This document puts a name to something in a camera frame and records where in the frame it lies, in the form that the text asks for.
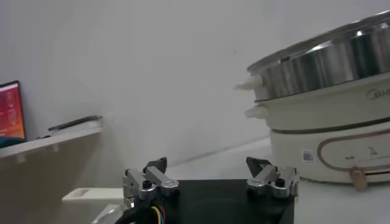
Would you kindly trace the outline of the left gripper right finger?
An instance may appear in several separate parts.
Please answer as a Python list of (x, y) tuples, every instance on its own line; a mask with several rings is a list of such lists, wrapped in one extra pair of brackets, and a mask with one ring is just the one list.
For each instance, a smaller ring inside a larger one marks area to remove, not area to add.
[(277, 199), (299, 195), (299, 173), (295, 167), (278, 167), (266, 159), (247, 157), (252, 178), (247, 180), (248, 193), (260, 197), (271, 194)]

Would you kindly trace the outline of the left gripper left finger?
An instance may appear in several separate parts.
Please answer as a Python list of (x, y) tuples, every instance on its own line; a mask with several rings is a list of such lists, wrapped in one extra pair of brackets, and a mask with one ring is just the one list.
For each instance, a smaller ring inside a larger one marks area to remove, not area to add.
[(122, 178), (124, 198), (152, 201), (158, 195), (163, 198), (178, 196), (180, 194), (179, 182), (165, 175), (167, 166), (167, 157), (162, 157), (149, 161), (141, 171), (137, 169), (125, 170)]

